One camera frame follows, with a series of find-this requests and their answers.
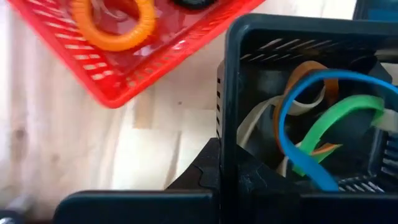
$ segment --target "wooden floor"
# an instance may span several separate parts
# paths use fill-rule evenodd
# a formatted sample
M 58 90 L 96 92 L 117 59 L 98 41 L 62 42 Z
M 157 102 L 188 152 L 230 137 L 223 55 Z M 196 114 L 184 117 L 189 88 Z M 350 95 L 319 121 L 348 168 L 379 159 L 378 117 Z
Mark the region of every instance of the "wooden floor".
M 350 19 L 355 0 L 267 0 L 255 12 Z M 215 136 L 224 34 L 126 106 L 108 110 L 6 3 L 0 5 L 0 205 L 35 217 L 84 189 L 164 189 Z

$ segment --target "orange ring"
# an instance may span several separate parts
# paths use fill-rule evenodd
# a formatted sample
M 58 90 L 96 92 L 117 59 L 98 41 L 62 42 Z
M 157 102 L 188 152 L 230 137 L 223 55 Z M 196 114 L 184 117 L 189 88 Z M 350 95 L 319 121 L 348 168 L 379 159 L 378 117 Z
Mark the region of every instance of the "orange ring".
M 83 37 L 91 44 L 108 51 L 128 50 L 143 42 L 155 29 L 155 7 L 151 0 L 135 0 L 139 10 L 138 24 L 122 35 L 99 30 L 92 19 L 91 0 L 73 0 L 72 16 Z
M 282 99 L 279 101 L 279 103 L 276 105 L 274 109 L 274 114 L 272 116 L 272 124 L 274 127 L 274 134 L 275 134 L 275 140 L 278 144 L 279 150 L 285 154 L 283 149 L 280 146 L 280 141 L 279 141 L 279 135 L 278 135 L 278 120 L 279 120 L 279 114 L 280 114 L 280 109 L 282 107 L 282 102 L 283 98 L 286 96 L 286 94 L 290 91 L 290 89 L 303 77 L 308 75 L 311 71 L 313 70 L 323 70 L 327 69 L 324 65 L 315 62 L 315 61 L 307 61 L 301 63 L 293 72 L 290 78 L 287 80 L 286 84 L 286 89 L 284 91 L 284 95 Z M 337 79 L 330 79 L 330 80 L 325 80 L 325 98 L 328 102 L 329 105 L 332 105 L 338 98 L 338 80 Z M 326 143 L 323 146 L 319 147 L 318 149 L 314 150 L 312 152 L 312 155 L 318 155 L 318 154 L 323 154 L 325 152 L 328 152 L 330 150 L 333 150 L 339 145 L 335 144 L 330 144 Z

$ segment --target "green rubber band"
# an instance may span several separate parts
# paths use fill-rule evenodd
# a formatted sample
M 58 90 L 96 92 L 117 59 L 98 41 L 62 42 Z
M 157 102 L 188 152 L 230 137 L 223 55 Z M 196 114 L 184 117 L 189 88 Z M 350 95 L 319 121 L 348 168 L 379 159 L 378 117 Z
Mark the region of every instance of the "green rubber band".
M 375 109 L 376 114 L 374 115 L 374 122 L 383 115 L 384 101 L 376 96 L 371 95 L 354 95 L 349 96 L 340 102 L 330 107 L 321 117 L 313 124 L 313 126 L 305 135 L 299 149 L 301 149 L 307 155 L 312 154 L 315 147 L 320 141 L 323 133 L 325 133 L 330 126 L 332 126 L 339 119 L 343 118 L 350 112 L 360 109 Z M 329 156 L 334 150 L 330 150 L 323 154 L 313 156 L 313 158 L 319 163 Z M 299 175 L 305 175 L 298 167 L 293 167 L 293 170 Z

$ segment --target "vent grille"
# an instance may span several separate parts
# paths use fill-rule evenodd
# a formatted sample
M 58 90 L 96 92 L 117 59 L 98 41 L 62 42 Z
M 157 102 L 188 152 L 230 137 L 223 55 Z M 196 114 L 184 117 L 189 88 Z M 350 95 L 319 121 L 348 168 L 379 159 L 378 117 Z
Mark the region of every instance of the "vent grille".
M 353 177 L 338 182 L 339 190 L 343 192 L 384 193 L 384 190 L 369 177 Z
M 224 83 L 224 61 L 220 63 L 217 69 L 217 110 L 216 110 L 216 123 L 217 130 L 216 134 L 218 139 L 221 139 L 222 125 L 223 125 L 223 83 Z
M 300 57 L 321 60 L 325 55 L 339 51 L 363 52 L 369 44 L 358 40 L 331 40 L 305 38 L 274 38 L 264 44 L 243 49 L 241 60 L 245 62 L 288 62 Z
M 387 136 L 381 160 L 381 175 L 390 182 L 398 184 L 398 135 L 396 134 Z

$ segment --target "rubber band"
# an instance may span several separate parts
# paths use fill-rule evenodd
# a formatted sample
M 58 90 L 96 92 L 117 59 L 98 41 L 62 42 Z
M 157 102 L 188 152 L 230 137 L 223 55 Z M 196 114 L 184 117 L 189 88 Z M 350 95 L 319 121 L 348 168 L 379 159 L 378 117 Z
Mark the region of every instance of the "rubber band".
M 305 135 L 299 148 L 307 155 L 310 155 L 315 149 L 315 146 L 319 143 L 323 133 L 325 133 L 330 126 L 350 112 L 360 109 L 375 109 L 375 121 L 383 115 L 384 102 L 381 98 L 371 95 L 354 95 L 341 100 L 324 112 L 322 116 L 313 124 L 310 130 L 308 130 L 308 133 Z M 313 156 L 313 158 L 319 163 L 324 160 L 324 158 L 329 156 L 334 150 L 323 154 L 318 154 Z M 302 170 L 297 166 L 294 166 L 293 170 L 301 176 L 304 175 Z
M 109 15 L 110 17 L 112 17 L 113 19 L 116 19 L 116 21 L 118 22 L 124 22 L 128 19 L 128 16 L 125 14 L 123 16 L 118 16 L 116 14 L 113 14 L 106 6 L 105 6 L 105 2 L 103 0 L 91 0 L 91 3 L 93 5 L 93 7 L 95 6 L 95 3 L 97 3 L 98 7 L 100 9 L 102 9 L 102 11 L 105 12 L 105 14 Z
M 155 7 L 151 0 L 136 0 L 140 12 L 137 25 L 122 35 L 99 30 L 92 18 L 91 0 L 73 0 L 72 16 L 87 41 L 108 51 L 128 50 L 143 42 L 155 29 Z
M 289 77 L 286 88 L 284 91 L 284 96 L 290 91 L 290 89 L 303 77 L 306 77 L 311 71 L 314 70 L 324 70 L 327 69 L 324 65 L 315 62 L 315 61 L 307 61 L 301 63 L 298 67 L 294 69 L 292 72 L 292 75 Z M 324 80 L 325 83 L 325 98 L 328 102 L 329 105 L 332 105 L 337 99 L 338 99 L 338 80 Z M 279 111 L 280 107 L 282 105 L 282 100 L 279 101 L 279 103 L 276 105 L 274 114 L 272 116 L 272 124 L 274 127 L 274 133 L 275 133 L 275 140 L 278 145 L 279 150 L 285 154 L 285 152 L 282 150 L 280 146 L 280 141 L 279 141 L 279 129 L 278 129 L 278 119 L 279 119 Z M 318 155 L 318 154 L 323 154 L 329 151 L 332 151 L 336 148 L 337 145 L 334 144 L 326 144 L 321 146 L 319 149 L 313 152 L 313 155 Z
M 289 109 L 290 115 L 300 115 L 308 112 L 312 108 L 318 106 L 325 96 L 325 88 L 322 89 L 321 93 L 318 95 L 316 100 L 313 103 L 305 104 L 300 103 L 297 101 L 293 101 L 292 107 Z M 256 105 L 249 114 L 244 118 L 242 123 L 239 125 L 238 130 L 236 131 L 236 142 L 242 148 L 246 147 L 248 140 L 250 138 L 251 133 L 255 125 L 257 124 L 258 120 L 260 119 L 263 112 L 268 108 L 270 105 L 277 105 L 279 104 L 280 99 L 282 96 L 275 96 L 270 98 L 266 101 L 263 101 Z
M 332 176 L 311 156 L 306 155 L 299 148 L 295 147 L 294 144 L 288 139 L 283 128 L 285 125 L 285 119 L 287 112 L 293 100 L 308 86 L 312 83 L 320 81 L 322 79 L 342 79 L 342 80 L 356 80 L 359 82 L 365 82 L 370 84 L 375 84 L 387 88 L 395 95 L 398 95 L 398 88 L 390 83 L 379 80 L 374 77 L 363 75 L 357 72 L 350 72 L 346 70 L 323 70 L 313 72 L 308 77 L 300 80 L 286 95 L 283 103 L 282 109 L 279 115 L 279 136 L 280 145 L 286 153 L 286 156 L 295 164 L 297 167 L 301 168 L 319 188 L 326 191 L 338 191 L 338 184 L 332 178 Z
M 372 122 L 371 125 L 374 126 L 375 128 L 381 129 L 383 131 L 389 131 L 392 133 L 396 133 L 398 130 L 398 113 L 393 110 L 390 110 L 390 109 L 384 109 L 383 112 L 380 112 L 380 113 L 382 113 L 382 115 L 379 118 L 376 117 L 376 119 L 374 119 L 374 121 Z M 296 144 L 296 147 L 301 148 L 300 146 L 301 146 L 301 142 Z M 334 147 L 332 149 L 332 151 L 330 151 L 330 153 L 326 152 L 326 154 L 320 154 L 317 156 L 313 156 L 318 161 L 318 163 L 321 162 L 322 160 L 324 160 L 324 158 L 326 158 L 327 156 L 329 156 L 334 150 L 338 149 L 341 146 L 341 144 L 326 143 L 317 150 L 322 151 L 324 147 L 330 147 L 330 146 Z M 278 168 L 276 169 L 277 173 L 283 177 L 286 177 L 287 159 L 288 158 L 285 156 L 283 161 L 279 164 Z M 301 175 L 301 176 L 304 175 L 302 170 L 300 170 L 299 168 L 294 168 L 293 171 L 298 173 L 298 175 Z
M 297 148 L 300 148 L 301 142 L 297 143 L 295 146 Z M 326 151 L 324 153 L 327 154 L 327 156 L 329 156 L 334 150 L 338 149 L 341 145 L 339 144 L 330 144 L 330 143 L 326 143 L 323 146 L 319 147 L 317 149 L 317 151 L 323 152 Z M 276 172 L 278 174 L 280 174 L 282 177 L 286 177 L 286 172 L 287 172 L 287 162 L 288 162 L 289 158 L 287 156 L 284 157 L 284 159 L 282 160 L 282 162 L 280 162 L 278 168 L 276 169 Z

